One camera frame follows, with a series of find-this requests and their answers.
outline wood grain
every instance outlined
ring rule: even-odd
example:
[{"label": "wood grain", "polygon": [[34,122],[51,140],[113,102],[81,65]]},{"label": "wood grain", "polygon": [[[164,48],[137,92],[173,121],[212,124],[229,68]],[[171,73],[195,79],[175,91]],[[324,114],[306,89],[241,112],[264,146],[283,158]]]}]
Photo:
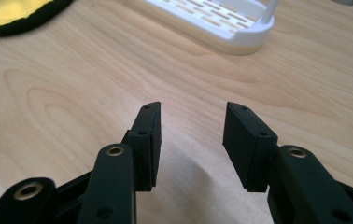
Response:
[{"label": "wood grain", "polygon": [[281,2],[263,48],[220,53],[121,0],[77,0],[33,32],[0,38],[0,196],[28,177],[91,170],[140,106],[162,102],[158,187],[138,223],[272,223],[221,145],[226,102],[279,144],[313,151],[353,186],[353,7]]}]

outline yellow and black object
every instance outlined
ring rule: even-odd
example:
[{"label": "yellow and black object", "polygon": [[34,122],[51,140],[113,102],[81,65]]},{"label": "yellow and black object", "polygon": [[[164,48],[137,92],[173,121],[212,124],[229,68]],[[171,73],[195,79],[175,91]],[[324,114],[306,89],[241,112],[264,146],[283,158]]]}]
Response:
[{"label": "yellow and black object", "polygon": [[17,35],[42,25],[73,0],[0,0],[0,36]]}]

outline yellow cloth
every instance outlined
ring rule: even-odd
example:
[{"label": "yellow cloth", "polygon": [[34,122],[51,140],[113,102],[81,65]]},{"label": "yellow cloth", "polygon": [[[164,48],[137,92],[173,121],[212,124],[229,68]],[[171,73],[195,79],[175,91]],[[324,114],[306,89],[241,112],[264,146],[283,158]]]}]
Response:
[{"label": "yellow cloth", "polygon": [[0,0],[0,26],[29,15],[53,0]]}]

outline black trim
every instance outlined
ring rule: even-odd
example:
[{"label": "black trim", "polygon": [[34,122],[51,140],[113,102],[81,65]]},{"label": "black trim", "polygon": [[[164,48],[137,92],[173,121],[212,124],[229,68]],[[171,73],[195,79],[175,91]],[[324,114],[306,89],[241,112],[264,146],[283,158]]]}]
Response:
[{"label": "black trim", "polygon": [[39,8],[28,18],[22,18],[6,25],[0,26],[0,36],[18,35],[38,26],[43,25],[63,9],[68,7],[73,0],[54,0]]}]

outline white plastic tray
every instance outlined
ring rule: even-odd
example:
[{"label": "white plastic tray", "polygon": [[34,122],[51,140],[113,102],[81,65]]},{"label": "white plastic tray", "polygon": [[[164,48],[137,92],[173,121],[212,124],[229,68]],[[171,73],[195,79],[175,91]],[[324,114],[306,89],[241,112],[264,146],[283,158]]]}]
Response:
[{"label": "white plastic tray", "polygon": [[159,20],[231,54],[251,54],[274,24],[278,0],[130,0]]}]

